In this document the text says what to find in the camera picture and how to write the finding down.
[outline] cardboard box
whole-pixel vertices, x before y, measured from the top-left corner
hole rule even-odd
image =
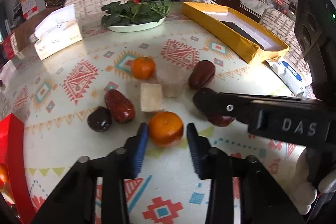
[[[206,3],[185,2],[182,6],[182,13],[218,37],[248,64],[256,64],[269,59],[277,59],[284,56],[289,50],[289,47],[272,32],[230,7]],[[263,36],[266,40],[271,41],[276,50],[270,51],[261,49],[259,45],[241,36],[230,27],[214,18],[214,16],[224,16],[228,13],[235,18],[238,18],[239,21],[245,22],[246,28],[256,30],[256,32],[260,34],[259,37]]]

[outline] geometric pattern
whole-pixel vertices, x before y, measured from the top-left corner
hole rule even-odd
[[[28,88],[27,86],[24,86],[14,103],[14,111],[21,108],[27,102],[27,99],[28,99]]]
[[[224,142],[224,143],[227,143],[227,144],[232,144],[232,145],[235,145],[235,146],[238,146],[240,149],[241,148],[244,148],[244,149],[249,149],[249,150],[254,150],[254,151],[259,151],[259,158],[262,158],[262,159],[265,159],[266,158],[266,154],[267,154],[267,150],[264,149],[264,148],[257,148],[257,147],[254,147],[252,145],[246,145],[246,144],[243,144],[241,142],[236,142],[236,141],[230,141],[228,139],[223,139],[223,138],[219,138],[218,139],[219,142]],[[233,154],[231,153],[230,156],[233,156],[233,157],[238,157],[241,159],[241,154],[240,153],[236,153],[236,154]]]
[[[278,141],[278,140],[269,140],[269,143],[268,143],[268,146],[270,148],[273,148],[273,149],[278,149],[278,150],[281,150],[282,148],[282,141]]]
[[[189,200],[189,203],[193,203],[193,204],[198,204],[200,205],[202,203],[202,200],[204,198],[204,194],[199,194],[199,193],[193,193],[191,195],[191,198]]]
[[[37,211],[41,208],[42,204],[45,202],[45,199],[43,199],[41,196],[39,198],[37,198],[36,196],[34,196],[31,201],[33,202],[33,207],[35,212],[37,213]]]
[[[178,18],[176,18],[176,20],[191,20],[191,19],[185,15],[181,15]]]
[[[224,62],[222,60],[217,59],[217,58],[215,58],[214,63],[218,66],[221,66],[221,67],[224,66]]]
[[[190,39],[191,39],[191,40],[194,40],[194,41],[196,41],[196,42],[199,40],[198,37],[190,37]]]
[[[60,67],[60,68],[58,69],[58,71],[56,72],[56,74],[57,74],[57,75],[60,75],[60,73],[61,73],[62,71],[64,71],[64,68]]]
[[[281,159],[275,159],[269,166],[268,166],[268,171],[271,174],[277,174],[279,172],[279,163]]]
[[[139,48],[144,48],[144,49],[147,49],[149,47],[149,44],[146,44],[146,43],[142,43]]]
[[[143,178],[124,181],[124,188],[125,188],[125,195],[126,195],[127,202],[131,199],[131,197],[137,191],[142,181],[143,181]]]
[[[118,88],[118,85],[113,83],[113,82],[109,82],[107,84],[107,86],[104,88],[105,92],[108,92],[109,90],[116,90]]]
[[[59,177],[63,174],[64,170],[66,167],[57,167],[57,168],[40,168],[38,169],[41,173],[41,175],[43,175],[44,177],[47,175],[48,171],[51,169],[55,172],[56,175],[58,175]],[[32,176],[35,175],[35,172],[37,170],[37,168],[26,168],[29,173],[31,173]]]
[[[83,121],[86,121],[86,118],[88,117],[88,115],[91,114],[95,110],[96,110],[96,107],[90,108],[87,110],[81,110],[81,111],[78,111],[72,114],[68,114],[68,115],[61,116],[61,117],[58,117],[52,120],[48,120],[46,122],[36,123],[31,126],[25,127],[24,132],[26,134],[30,132],[32,134],[36,132],[41,133],[42,129],[50,130],[52,126],[56,126],[57,128],[59,128],[63,124],[63,122],[66,122],[68,125],[71,125],[74,117],[77,117],[81,122],[83,122]]]
[[[165,42],[160,54],[167,61],[171,60],[173,64],[176,63],[187,69],[193,69],[199,60],[199,52],[196,48],[170,39]]]
[[[241,76],[243,72],[244,73],[249,73],[250,69],[251,69],[251,67],[247,66],[247,67],[240,68],[240,69],[234,69],[234,70],[229,70],[229,71],[226,71],[226,72],[221,72],[221,73],[217,74],[216,76],[218,78],[221,78],[222,80],[225,80],[226,75],[230,76],[231,78],[235,78],[235,73]]]
[[[50,113],[53,110],[54,106],[55,106],[54,101],[51,100],[50,103],[46,107],[48,113]]]
[[[98,69],[90,62],[82,59],[80,63],[72,70],[72,72],[64,80],[63,88],[71,101],[78,103],[79,98],[83,98],[83,93],[98,75]]]
[[[294,143],[286,143],[286,157],[287,158],[289,158],[289,156],[293,153],[295,147],[296,147],[296,144]]]
[[[107,65],[107,67],[104,70],[110,72],[111,70],[113,70],[113,66]]]
[[[35,93],[36,102],[40,104],[50,91],[51,85],[48,82],[44,82]]]
[[[114,52],[108,51],[103,55],[103,57],[110,58],[113,54]]]
[[[141,57],[141,54],[138,54],[133,51],[122,52],[116,60],[114,60],[114,73],[124,77],[132,77],[131,73],[131,63],[134,59]]]
[[[171,203],[171,200],[162,201],[161,197],[152,199],[153,204],[147,206],[148,211],[142,212],[145,219],[151,219],[154,223],[174,224],[173,218],[178,217],[177,211],[183,209],[182,203]]]
[[[83,29],[83,34],[86,34],[84,35],[84,37],[86,37],[87,35],[93,37],[97,34],[109,32],[109,31],[110,31],[109,29],[102,28],[101,25],[99,24],[99,25],[91,27],[90,29]]]
[[[223,44],[217,44],[210,39],[205,39],[205,50],[210,50],[213,53],[227,59],[234,59],[234,52]]]

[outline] plate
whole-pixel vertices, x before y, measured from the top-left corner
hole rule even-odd
[[[138,25],[129,25],[129,26],[109,26],[108,28],[114,32],[137,32],[143,31],[147,29],[151,29],[161,25],[166,17],[159,20],[159,22],[153,21],[145,24],[138,24]]]

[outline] table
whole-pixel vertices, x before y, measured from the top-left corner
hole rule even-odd
[[[176,66],[191,73],[199,60],[216,66],[209,87],[218,92],[291,96],[285,84],[263,64],[248,65],[218,38],[181,15],[177,6],[159,27],[137,33],[102,29],[99,21],[83,26],[84,39],[44,61],[33,47],[25,58],[6,64],[0,79],[13,113],[25,122],[24,162],[31,201],[40,208],[56,184],[82,155],[103,157],[135,135],[149,116],[140,111],[140,82],[130,74],[130,61],[151,56],[157,67]],[[136,118],[125,125],[113,123],[105,133],[92,131],[86,122],[104,94],[118,89],[135,106]],[[186,127],[194,122],[199,134],[229,155],[257,156],[285,187],[295,170],[303,147],[247,133],[247,126],[234,121],[227,128],[211,125],[192,103],[187,88],[176,99],[165,98],[164,109],[178,114]],[[98,180],[96,223],[100,223],[101,184]],[[142,172],[125,181],[130,221],[139,223],[204,223],[210,181],[200,181],[191,162],[184,137],[175,146],[160,148],[148,142]],[[239,199],[235,218],[239,223]]]

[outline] spinach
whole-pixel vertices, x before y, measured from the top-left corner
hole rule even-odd
[[[140,4],[129,0],[127,3],[120,3],[120,1],[111,2],[101,7],[101,10],[108,14],[101,18],[102,25],[105,27],[127,26],[129,24],[158,22],[169,14],[173,5],[171,0],[144,1]]]

